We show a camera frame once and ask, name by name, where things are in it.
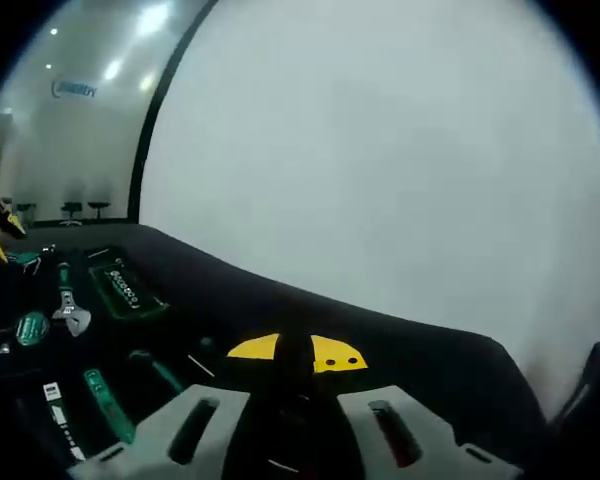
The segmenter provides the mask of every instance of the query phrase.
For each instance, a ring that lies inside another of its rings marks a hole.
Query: ceiling light
[[[112,80],[112,79],[116,78],[118,76],[118,73],[120,73],[121,66],[122,66],[121,60],[114,60],[113,62],[111,62],[109,64],[109,66],[107,67],[107,69],[104,71],[104,79]]]
[[[151,88],[151,85],[153,85],[153,78],[154,78],[153,73],[150,73],[149,75],[147,75],[146,77],[144,77],[142,79],[142,81],[140,82],[140,91],[141,92],[144,92]]]
[[[167,21],[167,18],[169,18],[169,6],[167,4],[146,8],[140,14],[138,34],[149,35],[160,30]]]

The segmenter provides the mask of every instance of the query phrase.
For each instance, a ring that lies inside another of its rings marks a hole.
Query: black table surface
[[[536,397],[491,338],[354,307],[229,265],[155,229],[131,224],[40,228],[7,241],[14,252],[118,245],[166,300],[232,339],[281,331],[345,341],[379,385],[395,384],[470,442],[524,465],[548,434]]]

